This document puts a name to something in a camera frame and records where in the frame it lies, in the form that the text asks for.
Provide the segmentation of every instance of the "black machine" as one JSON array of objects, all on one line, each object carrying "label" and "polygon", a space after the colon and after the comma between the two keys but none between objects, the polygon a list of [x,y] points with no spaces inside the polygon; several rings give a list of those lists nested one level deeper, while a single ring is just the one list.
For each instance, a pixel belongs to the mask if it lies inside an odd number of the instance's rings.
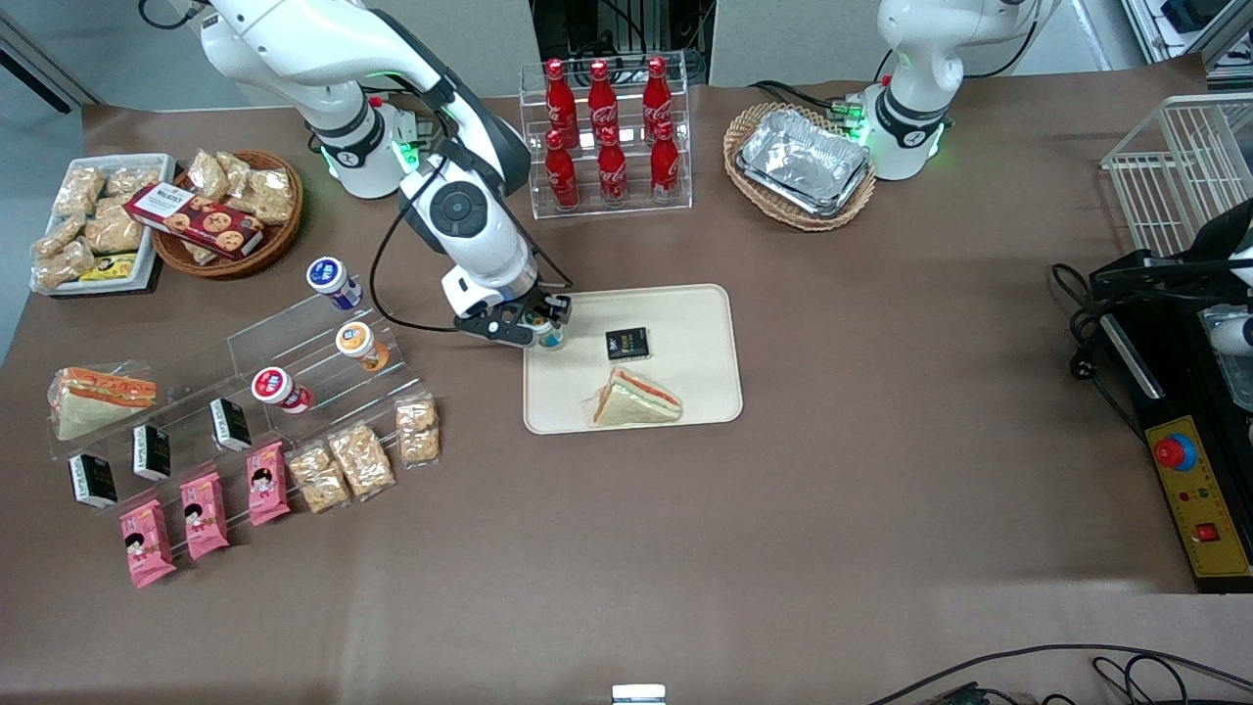
[{"label": "black machine", "polygon": [[[1138,249],[1086,282],[1054,265],[1081,306],[1070,321],[1079,341],[1070,372],[1091,381],[1144,438],[1200,592],[1253,592],[1250,414],[1232,397],[1203,314],[1214,306],[1239,306],[1237,316],[1253,309],[1248,283],[1233,273],[1253,259],[1229,258],[1247,247],[1250,220],[1253,199],[1207,223],[1184,252],[1158,258]],[[1103,383],[1106,372],[1121,381],[1130,412]]]}]

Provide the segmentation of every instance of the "small black box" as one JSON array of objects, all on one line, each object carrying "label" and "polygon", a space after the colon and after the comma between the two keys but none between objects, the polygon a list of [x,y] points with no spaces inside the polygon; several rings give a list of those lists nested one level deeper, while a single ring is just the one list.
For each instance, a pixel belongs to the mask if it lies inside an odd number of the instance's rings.
[{"label": "small black box", "polygon": [[113,472],[109,462],[95,456],[75,456],[70,458],[70,478],[74,481],[74,500],[104,510],[118,503],[118,491],[113,487]]},{"label": "small black box", "polygon": [[648,328],[611,329],[605,333],[605,347],[610,363],[643,361],[648,358]]},{"label": "small black box", "polygon": [[135,427],[134,465],[132,472],[137,476],[160,482],[169,480],[169,435],[155,427]]},{"label": "small black box", "polygon": [[252,446],[242,407],[229,399],[214,399],[209,402],[209,413],[213,414],[214,443],[227,451],[247,451]]}]

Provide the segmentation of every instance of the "foil container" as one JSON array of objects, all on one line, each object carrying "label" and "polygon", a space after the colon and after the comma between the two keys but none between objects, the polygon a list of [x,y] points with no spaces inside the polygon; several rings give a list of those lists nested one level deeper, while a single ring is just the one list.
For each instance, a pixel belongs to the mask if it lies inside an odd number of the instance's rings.
[{"label": "foil container", "polygon": [[736,154],[736,165],[807,213],[833,218],[870,172],[870,152],[782,109],[766,113]]}]

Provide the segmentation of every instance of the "red emergency stop button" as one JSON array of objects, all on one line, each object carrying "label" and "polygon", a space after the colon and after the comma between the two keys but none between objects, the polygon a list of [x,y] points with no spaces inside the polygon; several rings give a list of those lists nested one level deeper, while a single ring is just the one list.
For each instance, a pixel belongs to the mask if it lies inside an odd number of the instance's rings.
[{"label": "red emergency stop button", "polygon": [[1168,468],[1185,473],[1197,467],[1197,446],[1182,433],[1172,433],[1153,445],[1153,457]]}]

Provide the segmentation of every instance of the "yellow control panel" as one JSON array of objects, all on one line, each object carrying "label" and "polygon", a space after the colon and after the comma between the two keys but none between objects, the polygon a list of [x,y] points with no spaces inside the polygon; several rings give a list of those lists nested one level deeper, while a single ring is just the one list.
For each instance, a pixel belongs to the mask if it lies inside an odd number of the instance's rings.
[{"label": "yellow control panel", "polygon": [[1144,432],[1197,577],[1253,575],[1192,417]]}]

